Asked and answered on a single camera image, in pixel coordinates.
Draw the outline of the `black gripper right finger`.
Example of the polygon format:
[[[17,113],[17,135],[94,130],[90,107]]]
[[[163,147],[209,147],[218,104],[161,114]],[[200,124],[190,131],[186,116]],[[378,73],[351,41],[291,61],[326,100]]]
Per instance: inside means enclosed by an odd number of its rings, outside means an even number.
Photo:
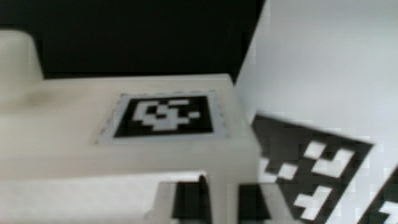
[[[238,224],[264,224],[270,218],[261,187],[243,184],[238,188]]]

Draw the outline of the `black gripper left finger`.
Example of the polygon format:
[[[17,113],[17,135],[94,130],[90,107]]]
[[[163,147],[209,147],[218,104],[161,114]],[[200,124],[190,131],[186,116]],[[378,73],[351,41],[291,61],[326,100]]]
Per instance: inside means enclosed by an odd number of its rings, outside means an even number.
[[[177,224],[211,224],[209,188],[206,177],[175,184],[172,215]]]

